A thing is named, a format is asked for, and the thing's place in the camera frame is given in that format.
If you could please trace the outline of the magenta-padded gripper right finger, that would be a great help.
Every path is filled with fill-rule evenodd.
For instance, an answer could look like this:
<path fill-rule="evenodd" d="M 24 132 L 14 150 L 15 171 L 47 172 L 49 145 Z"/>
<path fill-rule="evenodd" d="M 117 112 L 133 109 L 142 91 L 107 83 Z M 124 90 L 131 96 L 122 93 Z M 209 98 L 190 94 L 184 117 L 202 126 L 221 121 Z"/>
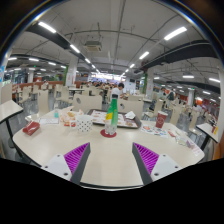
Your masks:
<path fill-rule="evenodd" d="M 182 169 L 182 167 L 167 154 L 159 155 L 137 143 L 132 145 L 132 153 L 135 157 L 144 185 Z"/>

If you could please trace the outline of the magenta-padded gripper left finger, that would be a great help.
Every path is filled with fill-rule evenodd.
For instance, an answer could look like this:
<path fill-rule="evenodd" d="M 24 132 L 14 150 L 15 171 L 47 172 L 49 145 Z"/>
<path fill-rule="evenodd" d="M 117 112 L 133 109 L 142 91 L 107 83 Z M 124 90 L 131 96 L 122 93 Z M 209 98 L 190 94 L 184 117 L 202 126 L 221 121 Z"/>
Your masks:
<path fill-rule="evenodd" d="M 89 154 L 90 144 L 85 143 L 65 155 L 56 154 L 42 169 L 79 185 Z"/>

